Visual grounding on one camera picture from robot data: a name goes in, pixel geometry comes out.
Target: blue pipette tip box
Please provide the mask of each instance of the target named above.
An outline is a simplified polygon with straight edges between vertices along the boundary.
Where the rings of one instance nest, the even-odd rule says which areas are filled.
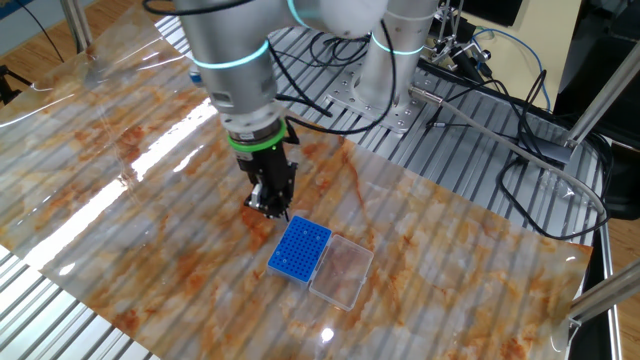
[[[267,263],[292,280],[308,285],[331,238],[331,230],[294,216]]]

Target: clear plastic box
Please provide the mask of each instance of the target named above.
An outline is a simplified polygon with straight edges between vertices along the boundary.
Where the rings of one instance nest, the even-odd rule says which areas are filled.
[[[350,311],[356,304],[373,253],[340,235],[331,238],[309,291],[337,307]]]

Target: blue light ring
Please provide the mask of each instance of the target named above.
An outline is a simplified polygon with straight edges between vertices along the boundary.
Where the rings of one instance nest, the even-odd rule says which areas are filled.
[[[386,52],[391,52],[391,50],[388,47],[382,45],[378,41],[378,39],[376,39],[376,37],[373,36],[373,34],[371,34],[371,38],[373,39],[373,42],[375,42],[376,45],[378,45],[382,50],[384,50]],[[422,49],[424,49],[424,46],[421,46],[420,49],[414,50],[414,51],[397,51],[397,50],[393,50],[393,54],[394,55],[413,55],[413,54],[419,53],[420,51],[422,51]]]
[[[231,69],[240,65],[244,65],[247,64],[255,59],[257,59],[258,57],[260,57],[262,54],[264,54],[267,49],[269,49],[269,41],[265,40],[264,44],[260,47],[260,49],[258,49],[256,52],[254,52],[251,55],[245,56],[242,59],[238,59],[235,61],[229,61],[229,62],[225,62],[225,63],[218,63],[218,64],[209,64],[209,63],[205,63],[202,61],[198,61],[196,60],[196,58],[193,58],[193,62],[200,66],[201,68],[205,68],[205,69],[212,69],[212,70],[222,70],[222,69]]]
[[[293,15],[293,18],[296,19],[298,24],[310,29],[309,25],[305,24],[304,21],[302,21],[302,18],[300,18],[300,15],[298,15],[298,11],[296,10],[296,6],[293,4],[293,0],[287,0],[287,4],[289,5],[291,15]]]

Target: black stand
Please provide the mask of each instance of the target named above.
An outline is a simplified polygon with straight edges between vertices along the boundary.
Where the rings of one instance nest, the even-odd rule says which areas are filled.
[[[27,86],[31,86],[31,83],[29,81],[27,81],[22,76],[14,73],[13,71],[9,70],[9,68],[6,65],[0,65],[0,99],[5,105],[10,103],[11,100],[15,99],[16,96],[20,95],[21,93],[20,90],[11,89],[11,86],[9,86],[9,83],[5,78],[5,76],[7,75],[11,76],[12,78],[20,81],[21,83]]]

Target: metal bracket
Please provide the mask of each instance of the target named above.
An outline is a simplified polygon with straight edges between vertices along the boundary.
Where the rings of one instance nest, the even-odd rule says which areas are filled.
[[[79,54],[85,51],[93,42],[87,15],[82,8],[80,0],[60,0],[60,5],[62,5],[64,16],[69,24],[69,30]]]
[[[384,109],[374,108],[364,103],[352,92],[352,82],[358,72],[359,66],[358,64],[347,66],[329,85],[325,96],[336,105],[353,111],[358,115],[362,115],[365,119],[376,120],[382,115]],[[429,80],[427,80],[425,75],[416,73],[413,77],[413,82],[428,84]],[[405,133],[416,121],[424,105],[424,102],[413,99],[406,107],[398,108],[393,106],[380,125],[396,133]]]

